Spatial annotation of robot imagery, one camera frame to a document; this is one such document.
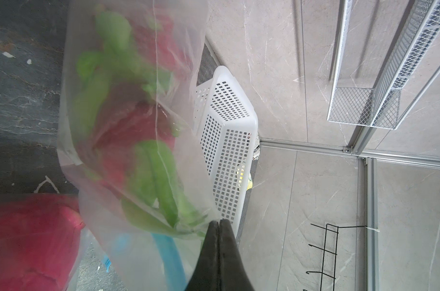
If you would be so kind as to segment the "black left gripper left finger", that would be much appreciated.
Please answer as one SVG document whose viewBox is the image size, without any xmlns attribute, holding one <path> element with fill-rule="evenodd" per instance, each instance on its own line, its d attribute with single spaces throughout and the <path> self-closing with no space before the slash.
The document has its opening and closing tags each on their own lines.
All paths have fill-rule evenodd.
<svg viewBox="0 0 440 291">
<path fill-rule="evenodd" d="M 212 221 L 186 291 L 216 291 L 219 287 L 219 222 Z"/>
</svg>

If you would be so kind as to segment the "clear zip-top bag blue seal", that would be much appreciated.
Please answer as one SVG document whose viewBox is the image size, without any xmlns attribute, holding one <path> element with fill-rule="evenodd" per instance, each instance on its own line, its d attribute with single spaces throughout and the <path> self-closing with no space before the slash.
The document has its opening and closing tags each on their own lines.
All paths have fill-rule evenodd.
<svg viewBox="0 0 440 291">
<path fill-rule="evenodd" d="M 219 214 L 194 131 L 206 1 L 71 1 L 57 151 L 129 291 L 183 291 Z"/>
</svg>

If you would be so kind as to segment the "pink dragon fruit green scales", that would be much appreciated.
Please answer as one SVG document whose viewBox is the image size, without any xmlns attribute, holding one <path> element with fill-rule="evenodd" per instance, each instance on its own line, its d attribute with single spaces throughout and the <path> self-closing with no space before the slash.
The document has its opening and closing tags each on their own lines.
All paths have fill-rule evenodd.
<svg viewBox="0 0 440 291">
<path fill-rule="evenodd" d="M 167 92 L 172 78 L 184 80 L 191 74 L 192 60 L 176 43 L 173 20 L 161 8 L 145 13 L 139 24 L 99 5 L 94 23 L 102 48 L 79 55 L 76 71 L 82 85 L 130 82 L 154 95 Z"/>
</svg>

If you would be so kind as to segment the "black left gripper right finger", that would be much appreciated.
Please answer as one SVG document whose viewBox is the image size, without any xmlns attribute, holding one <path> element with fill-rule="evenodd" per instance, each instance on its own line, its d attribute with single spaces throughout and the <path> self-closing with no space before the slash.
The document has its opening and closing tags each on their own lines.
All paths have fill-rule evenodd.
<svg viewBox="0 0 440 291">
<path fill-rule="evenodd" d="M 244 269 L 236 238 L 227 219 L 219 222 L 218 280 L 220 291 L 253 291 L 254 288 Z"/>
</svg>

